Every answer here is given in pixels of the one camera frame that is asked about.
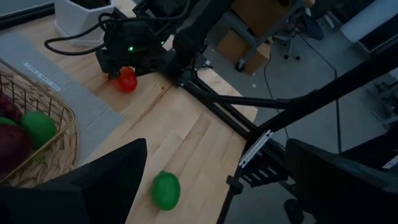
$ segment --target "gray floor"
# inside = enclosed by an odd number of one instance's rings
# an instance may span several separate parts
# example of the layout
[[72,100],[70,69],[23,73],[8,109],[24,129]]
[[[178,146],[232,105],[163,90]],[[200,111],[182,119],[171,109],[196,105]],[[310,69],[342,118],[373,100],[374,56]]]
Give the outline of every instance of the gray floor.
[[[15,1],[6,1],[10,4],[16,4]],[[184,26],[192,22],[208,1],[203,0],[198,3]],[[269,91],[271,91],[274,98],[297,97],[332,81],[335,78],[333,69],[340,76],[366,59],[361,52],[357,51],[355,46],[352,46],[345,39],[338,29],[333,30],[327,26],[323,26],[323,28],[326,34],[323,41],[306,39],[315,50],[307,45],[303,39],[297,38],[298,49],[302,58],[299,62],[294,59],[283,59],[282,56],[286,49],[280,43],[275,42],[272,47],[272,60],[266,70],[270,90],[268,90],[264,79],[263,68],[258,70],[255,76],[238,73],[229,61],[213,50],[228,30],[228,27],[224,24],[218,23],[209,33],[210,46],[205,52],[205,56],[211,60],[214,70],[244,96],[270,98]],[[380,108],[366,88],[360,88],[339,100],[343,151],[386,131],[384,126],[371,113],[372,111],[379,111]],[[276,110],[260,108],[255,123],[261,124],[276,114]],[[287,133],[289,138],[297,138],[337,153],[336,103],[330,103],[291,124],[287,127]],[[285,144],[288,136],[281,130],[276,132],[273,138],[281,144]],[[244,192],[233,199],[225,223],[288,224],[289,221],[285,215],[283,203],[289,198],[292,198],[292,196],[279,184],[269,184],[253,189],[246,186]],[[305,223],[314,223],[308,214]]]

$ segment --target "cardboard box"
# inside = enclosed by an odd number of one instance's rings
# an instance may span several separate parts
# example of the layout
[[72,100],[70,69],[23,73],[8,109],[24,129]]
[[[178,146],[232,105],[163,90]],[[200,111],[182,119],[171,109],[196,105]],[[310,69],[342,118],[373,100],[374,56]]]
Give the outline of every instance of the cardboard box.
[[261,37],[289,12],[290,7],[280,5],[277,0],[235,0],[231,8]]
[[[261,44],[257,48],[256,53],[246,62],[245,73],[252,75],[268,62],[271,54],[271,44],[272,42],[268,42],[268,44]],[[217,46],[217,51],[234,64],[238,63],[249,49],[250,44],[231,29]]]

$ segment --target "white box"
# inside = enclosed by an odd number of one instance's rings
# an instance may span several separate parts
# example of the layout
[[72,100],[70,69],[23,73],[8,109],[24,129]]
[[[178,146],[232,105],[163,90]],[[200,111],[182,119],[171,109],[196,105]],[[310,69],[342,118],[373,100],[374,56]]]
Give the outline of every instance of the white box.
[[[55,29],[63,37],[80,34],[98,23],[101,13],[112,13],[115,0],[109,0],[109,5],[96,9],[86,9],[69,0],[54,0]],[[104,31],[99,27],[83,37],[69,40],[72,45],[95,47],[102,43]]]

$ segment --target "woven basket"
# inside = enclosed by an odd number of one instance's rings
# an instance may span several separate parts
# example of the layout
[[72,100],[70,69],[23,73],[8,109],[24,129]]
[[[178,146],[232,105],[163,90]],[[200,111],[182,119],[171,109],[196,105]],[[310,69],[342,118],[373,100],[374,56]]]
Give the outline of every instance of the woven basket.
[[0,177],[0,184],[35,187],[75,168],[78,132],[75,115],[45,85],[32,81],[0,59],[0,90],[20,109],[49,115],[57,134],[19,167]]

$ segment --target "gray mat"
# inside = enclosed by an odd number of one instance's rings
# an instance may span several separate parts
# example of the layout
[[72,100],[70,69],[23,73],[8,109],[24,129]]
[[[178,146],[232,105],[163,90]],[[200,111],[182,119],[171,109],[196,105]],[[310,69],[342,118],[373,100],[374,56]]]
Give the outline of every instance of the gray mat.
[[0,43],[0,58],[28,77],[51,86],[73,110],[81,140],[78,165],[82,165],[91,152],[121,124],[123,117],[61,71],[20,33],[0,35]]

